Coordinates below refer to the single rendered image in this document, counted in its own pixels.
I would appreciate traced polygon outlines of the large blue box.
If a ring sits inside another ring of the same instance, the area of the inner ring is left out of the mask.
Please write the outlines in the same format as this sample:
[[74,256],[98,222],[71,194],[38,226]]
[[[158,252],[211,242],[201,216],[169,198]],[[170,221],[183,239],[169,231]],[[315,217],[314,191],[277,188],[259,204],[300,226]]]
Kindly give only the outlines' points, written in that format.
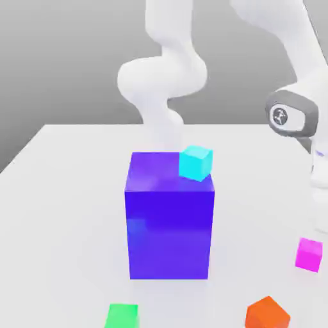
[[131,279],[208,278],[211,176],[180,176],[176,152],[133,152],[124,197]]

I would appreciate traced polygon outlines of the small cyan cube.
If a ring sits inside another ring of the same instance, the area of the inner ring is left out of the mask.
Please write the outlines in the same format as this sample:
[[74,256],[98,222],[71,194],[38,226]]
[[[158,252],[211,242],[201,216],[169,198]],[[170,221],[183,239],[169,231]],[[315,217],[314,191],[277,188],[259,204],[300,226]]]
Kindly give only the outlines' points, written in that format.
[[194,181],[203,181],[212,171],[213,150],[190,145],[179,153],[179,175]]

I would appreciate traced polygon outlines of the small orange cube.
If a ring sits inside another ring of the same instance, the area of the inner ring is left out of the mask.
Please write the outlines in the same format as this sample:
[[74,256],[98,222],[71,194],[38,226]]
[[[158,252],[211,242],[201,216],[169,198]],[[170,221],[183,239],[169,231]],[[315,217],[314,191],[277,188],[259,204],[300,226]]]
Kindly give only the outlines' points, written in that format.
[[247,308],[245,328],[288,328],[290,315],[267,296]]

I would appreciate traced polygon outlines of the small magenta cube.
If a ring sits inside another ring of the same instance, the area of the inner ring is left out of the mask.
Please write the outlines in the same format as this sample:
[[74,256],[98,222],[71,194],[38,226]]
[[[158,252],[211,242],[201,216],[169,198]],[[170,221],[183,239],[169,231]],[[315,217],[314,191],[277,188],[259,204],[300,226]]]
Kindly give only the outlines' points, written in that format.
[[297,249],[295,266],[311,272],[318,272],[323,255],[323,243],[301,238]]

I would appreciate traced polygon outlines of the small green cube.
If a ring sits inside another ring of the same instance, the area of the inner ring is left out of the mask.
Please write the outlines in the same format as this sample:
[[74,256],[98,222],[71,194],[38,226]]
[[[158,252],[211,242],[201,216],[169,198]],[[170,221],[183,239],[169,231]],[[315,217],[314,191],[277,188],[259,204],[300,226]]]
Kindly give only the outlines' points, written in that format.
[[110,304],[104,328],[139,328],[138,304]]

